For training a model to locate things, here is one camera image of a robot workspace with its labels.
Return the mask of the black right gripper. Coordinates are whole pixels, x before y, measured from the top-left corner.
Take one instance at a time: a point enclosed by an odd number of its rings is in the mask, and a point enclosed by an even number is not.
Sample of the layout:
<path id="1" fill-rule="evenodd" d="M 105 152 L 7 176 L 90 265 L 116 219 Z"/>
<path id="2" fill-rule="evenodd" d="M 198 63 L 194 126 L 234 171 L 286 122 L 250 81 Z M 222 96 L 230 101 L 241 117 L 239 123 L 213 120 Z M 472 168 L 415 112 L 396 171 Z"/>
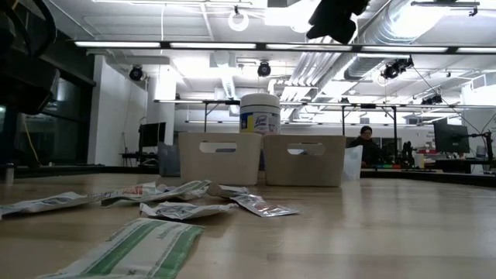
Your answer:
<path id="1" fill-rule="evenodd" d="M 308 39 L 329 36 L 338 43 L 349 43 L 357 31 L 352 16 L 360 16 L 368 6 L 368 0 L 323 0 L 308 20 L 311 26 Z"/>

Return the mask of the black overhead rig beam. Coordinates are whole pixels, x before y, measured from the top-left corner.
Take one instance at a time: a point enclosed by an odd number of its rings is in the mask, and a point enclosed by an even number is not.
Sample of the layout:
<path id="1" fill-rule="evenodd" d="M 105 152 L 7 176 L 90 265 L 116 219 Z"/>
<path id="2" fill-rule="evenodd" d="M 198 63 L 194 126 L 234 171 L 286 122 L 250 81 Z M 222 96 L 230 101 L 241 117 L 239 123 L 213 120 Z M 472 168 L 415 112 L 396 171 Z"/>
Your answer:
<path id="1" fill-rule="evenodd" d="M 496 55 L 496 46 L 363 45 L 332 43 L 244 43 L 193 41 L 75 40 L 76 47 L 117 50 L 243 50 L 312 53 L 371 53 L 421 55 Z"/>

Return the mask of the disinfectant wipes canister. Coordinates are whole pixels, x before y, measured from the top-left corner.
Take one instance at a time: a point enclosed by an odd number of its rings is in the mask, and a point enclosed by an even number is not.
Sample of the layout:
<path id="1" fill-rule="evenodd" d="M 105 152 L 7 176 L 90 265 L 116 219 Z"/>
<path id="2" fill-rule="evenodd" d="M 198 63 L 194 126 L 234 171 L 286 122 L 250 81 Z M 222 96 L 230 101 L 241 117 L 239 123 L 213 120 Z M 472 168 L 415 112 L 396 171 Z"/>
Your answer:
<path id="1" fill-rule="evenodd" d="M 240 99 L 239 131 L 262 135 L 279 134 L 281 125 L 280 99 L 270 94 L 249 94 Z"/>

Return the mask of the person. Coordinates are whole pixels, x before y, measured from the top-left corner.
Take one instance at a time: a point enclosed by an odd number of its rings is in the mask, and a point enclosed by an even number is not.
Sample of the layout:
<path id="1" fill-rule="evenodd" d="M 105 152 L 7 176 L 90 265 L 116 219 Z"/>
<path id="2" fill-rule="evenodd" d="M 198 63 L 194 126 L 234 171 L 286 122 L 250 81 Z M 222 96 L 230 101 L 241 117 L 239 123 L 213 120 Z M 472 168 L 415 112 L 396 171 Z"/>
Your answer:
<path id="1" fill-rule="evenodd" d="M 363 126 L 360 135 L 353 139 L 348 145 L 349 148 L 362 146 L 361 166 L 370 167 L 380 164 L 382 161 L 381 149 L 372 139 L 373 130 L 370 126 Z"/>

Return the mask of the clear plastic container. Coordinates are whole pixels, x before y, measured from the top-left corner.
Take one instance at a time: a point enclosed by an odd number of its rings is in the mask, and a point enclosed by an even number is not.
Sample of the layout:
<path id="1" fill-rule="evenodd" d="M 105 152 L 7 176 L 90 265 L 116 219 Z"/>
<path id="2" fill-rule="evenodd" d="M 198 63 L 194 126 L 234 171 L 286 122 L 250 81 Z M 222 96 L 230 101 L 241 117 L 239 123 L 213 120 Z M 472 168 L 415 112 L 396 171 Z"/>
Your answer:
<path id="1" fill-rule="evenodd" d="M 361 145 L 345 149 L 343 181 L 358 181 L 362 167 L 363 147 Z"/>

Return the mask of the grey plastic bin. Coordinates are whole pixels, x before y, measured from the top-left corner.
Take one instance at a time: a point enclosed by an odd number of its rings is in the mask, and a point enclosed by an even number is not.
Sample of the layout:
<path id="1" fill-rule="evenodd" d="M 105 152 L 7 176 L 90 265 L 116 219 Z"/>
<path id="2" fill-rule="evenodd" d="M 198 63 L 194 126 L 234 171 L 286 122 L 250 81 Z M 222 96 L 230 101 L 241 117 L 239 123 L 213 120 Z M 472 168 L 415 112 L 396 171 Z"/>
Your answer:
<path id="1" fill-rule="evenodd" d="M 339 187 L 345 149 L 345 136 L 266 135 L 263 137 L 265 184 Z"/>

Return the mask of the black monitor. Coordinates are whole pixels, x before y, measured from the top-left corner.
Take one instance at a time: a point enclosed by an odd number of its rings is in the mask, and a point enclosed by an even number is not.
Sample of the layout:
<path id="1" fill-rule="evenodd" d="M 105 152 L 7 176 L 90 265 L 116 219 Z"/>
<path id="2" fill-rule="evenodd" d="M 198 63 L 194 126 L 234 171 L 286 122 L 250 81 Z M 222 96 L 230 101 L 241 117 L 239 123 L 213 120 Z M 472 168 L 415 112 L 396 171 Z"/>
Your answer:
<path id="1" fill-rule="evenodd" d="M 469 153 L 470 143 L 466 126 L 436 122 L 434 124 L 435 146 L 438 152 Z"/>
<path id="2" fill-rule="evenodd" d="M 139 127 L 139 147 L 155 147 L 165 140 L 166 123 L 144 124 Z"/>

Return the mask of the white plastic bin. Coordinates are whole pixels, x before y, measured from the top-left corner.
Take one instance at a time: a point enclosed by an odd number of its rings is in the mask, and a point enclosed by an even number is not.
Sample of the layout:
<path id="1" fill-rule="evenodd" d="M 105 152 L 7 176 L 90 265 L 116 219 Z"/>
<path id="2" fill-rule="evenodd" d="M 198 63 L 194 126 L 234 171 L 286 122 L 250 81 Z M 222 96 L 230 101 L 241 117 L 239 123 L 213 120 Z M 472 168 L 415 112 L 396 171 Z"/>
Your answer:
<path id="1" fill-rule="evenodd" d="M 180 133 L 181 180 L 255 185 L 261 140 L 257 133 Z"/>

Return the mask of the dark background workbench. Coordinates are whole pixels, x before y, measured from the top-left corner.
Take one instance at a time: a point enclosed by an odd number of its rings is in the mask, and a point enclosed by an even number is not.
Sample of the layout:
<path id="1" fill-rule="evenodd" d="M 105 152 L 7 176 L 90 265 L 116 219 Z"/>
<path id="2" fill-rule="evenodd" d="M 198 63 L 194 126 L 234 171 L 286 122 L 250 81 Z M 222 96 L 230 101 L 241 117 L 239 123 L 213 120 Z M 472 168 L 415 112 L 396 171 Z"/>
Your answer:
<path id="1" fill-rule="evenodd" d="M 486 167 L 496 167 L 496 160 L 469 159 L 442 159 L 435 162 L 436 169 L 444 173 L 471 174 L 472 166 L 481 165 Z"/>

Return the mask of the dark background desk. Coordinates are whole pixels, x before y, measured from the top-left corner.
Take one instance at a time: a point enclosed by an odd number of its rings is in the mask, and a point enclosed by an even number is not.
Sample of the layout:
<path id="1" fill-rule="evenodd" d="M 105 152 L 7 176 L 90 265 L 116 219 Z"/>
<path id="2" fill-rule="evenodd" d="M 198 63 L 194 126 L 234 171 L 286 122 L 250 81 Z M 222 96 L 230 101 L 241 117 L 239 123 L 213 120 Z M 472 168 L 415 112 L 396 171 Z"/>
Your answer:
<path id="1" fill-rule="evenodd" d="M 124 167 L 157 167 L 158 156 L 155 153 L 121 153 Z"/>

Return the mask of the red label wipe packet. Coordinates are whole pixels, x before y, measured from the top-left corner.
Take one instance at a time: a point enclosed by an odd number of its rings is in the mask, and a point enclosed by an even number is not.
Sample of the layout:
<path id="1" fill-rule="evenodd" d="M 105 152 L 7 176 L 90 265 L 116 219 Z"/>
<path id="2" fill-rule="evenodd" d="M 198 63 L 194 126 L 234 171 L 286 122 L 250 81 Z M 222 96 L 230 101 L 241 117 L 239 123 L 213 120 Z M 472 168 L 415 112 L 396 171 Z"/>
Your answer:
<path id="1" fill-rule="evenodd" d="M 116 195 L 124 196 L 154 195 L 156 193 L 157 187 L 154 183 L 138 184 L 132 187 L 121 188 L 115 191 Z"/>

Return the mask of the black background rig frame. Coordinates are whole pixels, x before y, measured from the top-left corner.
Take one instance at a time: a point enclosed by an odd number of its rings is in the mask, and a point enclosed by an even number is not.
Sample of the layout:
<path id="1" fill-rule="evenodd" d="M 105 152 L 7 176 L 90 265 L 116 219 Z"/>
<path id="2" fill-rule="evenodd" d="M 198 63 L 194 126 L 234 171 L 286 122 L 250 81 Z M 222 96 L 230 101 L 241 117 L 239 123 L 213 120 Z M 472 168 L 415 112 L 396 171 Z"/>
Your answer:
<path id="1" fill-rule="evenodd" d="M 175 105 L 203 105 L 204 106 L 204 118 L 203 120 L 190 120 L 187 118 L 186 123 L 201 123 L 204 126 L 204 131 L 207 129 L 208 124 L 226 124 L 235 125 L 236 123 L 241 124 L 240 120 L 209 120 L 208 115 L 213 112 L 219 105 L 240 105 L 240 101 L 237 100 L 154 100 L 154 103 L 160 104 L 175 104 Z M 282 102 L 281 107 L 283 109 L 299 109 L 300 107 L 318 107 L 321 108 L 335 108 L 341 113 L 341 123 L 336 123 L 336 125 L 342 126 L 343 134 L 345 134 L 346 126 L 346 114 L 347 112 L 355 112 L 359 110 L 375 111 L 383 110 L 386 115 L 393 119 L 393 127 L 398 126 L 398 109 L 410 109 L 414 111 L 415 109 L 438 109 L 438 110 L 450 110 L 456 115 L 462 110 L 468 109 L 488 109 L 496 110 L 494 105 L 406 105 L 406 104 L 375 104 L 375 103 L 334 103 L 334 102 Z"/>

